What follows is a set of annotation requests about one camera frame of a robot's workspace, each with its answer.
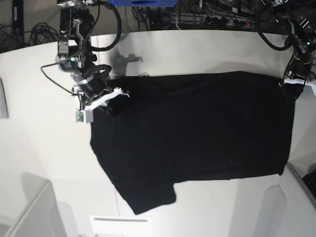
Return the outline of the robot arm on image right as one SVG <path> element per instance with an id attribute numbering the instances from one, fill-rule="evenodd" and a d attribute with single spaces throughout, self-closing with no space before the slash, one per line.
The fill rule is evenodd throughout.
<path id="1" fill-rule="evenodd" d="M 286 85 L 293 89 L 291 95 L 297 100 L 305 86 L 316 81 L 313 67 L 316 64 L 316 6 L 311 0 L 263 0 L 255 13 L 255 29 L 260 38 L 275 51 L 286 51 L 292 47 L 292 55 L 285 67 L 281 88 L 286 97 Z M 262 15 L 270 10 L 274 21 L 285 30 L 283 46 L 276 46 L 260 28 Z"/>

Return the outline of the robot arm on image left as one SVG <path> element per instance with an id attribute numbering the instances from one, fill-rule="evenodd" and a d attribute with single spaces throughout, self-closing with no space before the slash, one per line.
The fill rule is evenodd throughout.
<path id="1" fill-rule="evenodd" d="M 78 98 L 76 115 L 79 121 L 97 108 L 112 114 L 111 100 L 126 93 L 120 87 L 110 85 L 112 68 L 106 64 L 97 65 L 96 54 L 111 50 L 120 40 L 122 20 L 117 8 L 112 2 L 103 0 L 59 0 L 57 5 L 61 12 L 55 65 L 70 74 L 75 82 L 74 87 L 66 92 Z M 116 16 L 117 34 L 107 47 L 94 47 L 91 44 L 91 34 L 99 17 L 93 17 L 90 6 L 98 9 L 105 7 Z"/>

